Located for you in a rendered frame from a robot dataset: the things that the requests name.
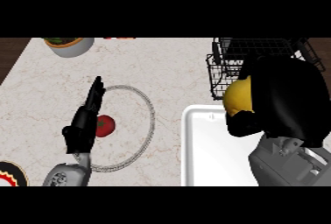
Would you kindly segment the clear glass plate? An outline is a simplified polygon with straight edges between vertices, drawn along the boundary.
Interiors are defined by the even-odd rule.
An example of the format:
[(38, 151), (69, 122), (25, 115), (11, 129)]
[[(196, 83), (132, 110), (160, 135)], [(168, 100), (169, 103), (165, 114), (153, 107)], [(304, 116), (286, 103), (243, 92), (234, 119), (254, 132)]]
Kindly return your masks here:
[(149, 97), (131, 86), (106, 87), (98, 113), (115, 121), (115, 129), (97, 137), (91, 149), (91, 171), (113, 172), (131, 165), (149, 147), (155, 132), (155, 109)]

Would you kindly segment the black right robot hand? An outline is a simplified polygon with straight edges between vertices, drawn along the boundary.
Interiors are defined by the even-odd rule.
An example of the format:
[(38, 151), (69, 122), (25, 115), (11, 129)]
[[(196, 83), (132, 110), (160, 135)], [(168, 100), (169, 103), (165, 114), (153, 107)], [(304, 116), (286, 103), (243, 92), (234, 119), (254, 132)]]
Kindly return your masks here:
[(270, 138), (290, 137), (319, 148), (331, 133), (331, 98), (316, 66), (283, 56), (246, 57), (237, 80), (251, 77), (252, 111), (225, 112), (227, 131), (234, 137), (262, 132)]

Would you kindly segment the black patterned plate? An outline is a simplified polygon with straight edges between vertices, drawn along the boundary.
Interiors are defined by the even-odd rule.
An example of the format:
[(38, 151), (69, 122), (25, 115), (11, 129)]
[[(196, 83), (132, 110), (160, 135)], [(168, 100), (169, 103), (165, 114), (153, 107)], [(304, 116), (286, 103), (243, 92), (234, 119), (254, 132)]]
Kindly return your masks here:
[(27, 186), (26, 173), (20, 166), (10, 161), (0, 161), (0, 179), (10, 186)]

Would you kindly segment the red tomato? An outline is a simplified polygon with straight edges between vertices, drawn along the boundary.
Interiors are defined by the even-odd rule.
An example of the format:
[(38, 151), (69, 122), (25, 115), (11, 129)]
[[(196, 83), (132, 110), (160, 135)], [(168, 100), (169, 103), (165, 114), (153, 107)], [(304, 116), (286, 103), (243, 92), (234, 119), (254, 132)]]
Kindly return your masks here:
[(115, 130), (115, 120), (107, 115), (97, 117), (95, 136), (106, 137)]

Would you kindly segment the white tray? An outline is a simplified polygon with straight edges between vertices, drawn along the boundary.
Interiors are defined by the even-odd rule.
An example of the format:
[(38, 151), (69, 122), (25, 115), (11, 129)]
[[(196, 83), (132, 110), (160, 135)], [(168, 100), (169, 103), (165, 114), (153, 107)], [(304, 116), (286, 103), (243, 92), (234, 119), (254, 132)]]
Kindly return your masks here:
[(256, 186), (248, 155), (262, 133), (228, 134), (221, 105), (190, 105), (180, 117), (180, 185)]

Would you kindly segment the yellow lemon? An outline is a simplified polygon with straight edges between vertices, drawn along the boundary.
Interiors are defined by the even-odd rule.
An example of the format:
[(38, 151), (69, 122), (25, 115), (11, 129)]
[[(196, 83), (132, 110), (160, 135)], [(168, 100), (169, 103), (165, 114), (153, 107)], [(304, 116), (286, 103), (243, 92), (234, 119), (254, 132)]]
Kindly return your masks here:
[(234, 116), (240, 111), (252, 110), (251, 101), (251, 77), (236, 80), (225, 88), (221, 104), (228, 116)]

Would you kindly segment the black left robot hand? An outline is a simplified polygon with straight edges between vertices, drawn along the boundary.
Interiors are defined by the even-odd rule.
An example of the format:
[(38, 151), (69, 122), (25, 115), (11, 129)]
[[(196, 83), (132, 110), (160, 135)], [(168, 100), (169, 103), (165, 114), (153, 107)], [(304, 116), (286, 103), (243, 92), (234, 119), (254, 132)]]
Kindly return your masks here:
[(106, 89), (97, 76), (87, 92), (87, 99), (78, 107), (70, 124), (61, 129), (66, 154), (90, 153), (97, 129), (97, 116)]

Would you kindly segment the white bowl with salad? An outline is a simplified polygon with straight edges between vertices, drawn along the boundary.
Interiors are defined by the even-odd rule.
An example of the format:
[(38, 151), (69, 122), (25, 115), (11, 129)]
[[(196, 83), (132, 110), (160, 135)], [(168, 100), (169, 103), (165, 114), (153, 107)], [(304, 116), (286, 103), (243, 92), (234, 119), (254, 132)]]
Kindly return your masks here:
[(47, 39), (44, 40), (53, 53), (61, 58), (73, 58), (84, 54), (94, 44), (92, 38), (76, 38), (64, 44), (53, 44)]

